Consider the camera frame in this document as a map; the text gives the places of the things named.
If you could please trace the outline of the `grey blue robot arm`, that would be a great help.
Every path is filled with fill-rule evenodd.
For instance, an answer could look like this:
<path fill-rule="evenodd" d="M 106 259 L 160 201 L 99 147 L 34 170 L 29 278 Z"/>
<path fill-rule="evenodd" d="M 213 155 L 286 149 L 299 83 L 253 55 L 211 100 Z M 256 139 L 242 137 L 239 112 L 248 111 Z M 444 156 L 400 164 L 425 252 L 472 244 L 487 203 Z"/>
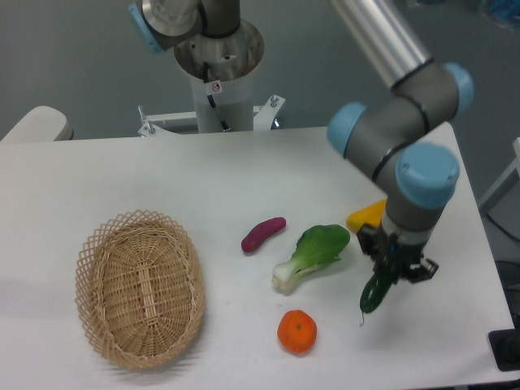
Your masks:
<path fill-rule="evenodd" d="M 438 266 L 423 250 L 453 196 L 459 164 L 424 137 L 472 102 L 474 84 L 455 63 L 438 64 L 390 1 L 335 1 L 333 7 L 392 92 L 378 109 L 338 110 L 327 139 L 387 195 L 381 221 L 358 239 L 376 268 L 397 279 L 431 279 Z M 250 131 L 257 115 L 248 76 L 262 60 L 259 31 L 237 1 L 135 1 L 129 15 L 146 46 L 173 50 L 195 82 L 200 132 Z"/>

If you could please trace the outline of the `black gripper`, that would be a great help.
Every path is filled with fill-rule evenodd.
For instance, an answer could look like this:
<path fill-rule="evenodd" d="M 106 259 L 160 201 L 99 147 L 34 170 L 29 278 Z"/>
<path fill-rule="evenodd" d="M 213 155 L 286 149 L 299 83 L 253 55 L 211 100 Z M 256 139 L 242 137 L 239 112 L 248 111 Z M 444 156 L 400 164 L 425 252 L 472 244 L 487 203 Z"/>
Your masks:
<path fill-rule="evenodd" d="M 425 243 L 402 243 L 396 234 L 364 223 L 356 233 L 362 252 L 373 262 L 373 272 L 381 280 L 408 280 L 421 283 L 434 277 L 437 262 L 423 256 Z"/>

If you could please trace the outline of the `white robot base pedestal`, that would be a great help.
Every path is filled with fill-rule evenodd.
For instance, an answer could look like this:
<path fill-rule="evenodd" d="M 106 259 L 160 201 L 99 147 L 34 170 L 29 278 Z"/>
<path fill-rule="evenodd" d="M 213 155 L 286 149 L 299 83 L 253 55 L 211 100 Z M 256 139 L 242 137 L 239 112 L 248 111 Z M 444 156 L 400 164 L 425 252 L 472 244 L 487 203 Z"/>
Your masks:
<path fill-rule="evenodd" d="M 242 19 L 230 36 L 210 38 L 197 34 L 173 49 L 180 70 L 188 77 L 194 110 L 141 117 L 139 133 L 198 133 L 269 131 L 280 127 L 278 113 L 285 99 L 277 94 L 255 106 L 254 80 L 264 54 L 261 33 Z"/>

